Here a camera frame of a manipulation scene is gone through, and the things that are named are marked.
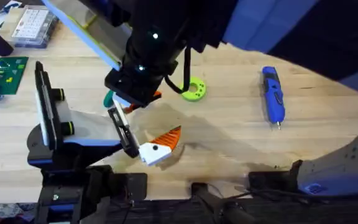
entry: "wire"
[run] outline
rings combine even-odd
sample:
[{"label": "wire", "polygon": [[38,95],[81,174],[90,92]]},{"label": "wire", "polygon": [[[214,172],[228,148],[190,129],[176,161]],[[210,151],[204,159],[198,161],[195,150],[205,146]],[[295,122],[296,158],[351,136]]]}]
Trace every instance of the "wire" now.
[{"label": "wire", "polygon": [[124,224],[125,223],[125,221],[127,220],[127,217],[128,217],[128,214],[129,214],[129,211],[131,210],[131,206],[130,207],[128,207],[128,209],[127,209],[127,212],[125,213],[125,216],[124,216],[124,219],[123,219],[123,221],[122,221],[122,223],[121,224]]},{"label": "wire", "polygon": [[185,64],[183,66],[183,88],[180,89],[177,87],[171,79],[169,79],[169,74],[164,76],[165,82],[168,84],[171,89],[179,94],[182,94],[189,90],[190,87],[190,62],[191,62],[191,47],[187,46],[185,49]]},{"label": "wire", "polygon": [[213,184],[207,183],[208,186],[212,187],[214,190],[216,190],[221,198],[224,198],[222,192]]},{"label": "wire", "polygon": [[[120,204],[118,204],[117,202],[114,202],[114,201],[111,201],[111,203],[113,205],[115,205],[118,209],[117,210],[114,210],[114,211],[110,211],[110,213],[118,213],[118,212],[122,212],[123,210],[127,210],[127,207],[121,207]],[[145,213],[145,212],[149,212],[148,210],[145,210],[145,211],[136,211],[136,210],[129,210],[129,212],[131,213],[136,213],[136,214],[141,214],[141,213]]]},{"label": "wire", "polygon": [[180,201],[178,202],[176,205],[177,207],[174,209],[174,211],[172,212],[171,214],[171,217],[169,218],[169,222],[168,224],[171,224],[172,221],[174,221],[174,218],[175,218],[175,214],[176,212],[179,210],[180,207],[182,207],[184,204],[188,203],[188,202],[191,202],[193,200],[193,197],[187,199],[187,200],[184,200],[184,201]]},{"label": "wire", "polygon": [[212,224],[218,224],[217,222],[217,214],[213,214],[209,209],[208,209],[208,206],[206,204],[206,202],[199,196],[195,195],[195,197],[198,199],[199,203],[201,204],[201,206],[204,208],[204,211],[205,213],[207,214],[208,218],[210,219],[209,221],[212,223]]},{"label": "wire", "polygon": [[239,197],[243,197],[250,194],[265,194],[265,193],[271,193],[271,194],[278,194],[278,195],[284,195],[289,197],[296,197],[296,198],[305,198],[305,199],[321,199],[321,200],[340,200],[340,199],[347,199],[347,198],[354,198],[358,197],[358,194],[351,194],[351,195],[307,195],[307,194],[299,194],[299,193],[293,193],[293,192],[286,192],[282,190],[275,190],[275,189],[265,189],[265,190],[252,190],[250,189],[248,192],[235,195],[232,197],[224,198],[225,200],[232,200]]}]

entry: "wooden table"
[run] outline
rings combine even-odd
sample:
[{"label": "wooden table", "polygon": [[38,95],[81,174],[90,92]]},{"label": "wooden table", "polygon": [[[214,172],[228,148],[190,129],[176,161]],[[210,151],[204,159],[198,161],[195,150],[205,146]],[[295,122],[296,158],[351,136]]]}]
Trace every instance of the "wooden table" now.
[{"label": "wooden table", "polygon": [[[20,9],[10,13],[1,35],[14,29]],[[108,116],[103,107],[104,78],[110,68],[68,28],[60,24],[45,50],[15,49],[30,57],[17,95],[0,102],[0,202],[35,202],[40,171],[27,164],[26,139],[38,123],[35,61],[48,71],[52,86],[64,88],[70,108]],[[313,159],[358,135],[358,92],[311,71],[257,52],[229,45],[193,52],[191,73],[208,86],[206,97],[190,103],[166,84],[163,98],[131,114],[141,141],[182,125],[172,157],[147,167],[123,152],[105,158],[116,172],[149,175],[147,198],[188,198],[191,182],[215,185],[223,195],[240,193],[250,171],[287,169],[297,159]],[[183,56],[173,80],[181,82]],[[260,71],[275,66],[282,82],[286,119],[282,130],[266,120]]]}]

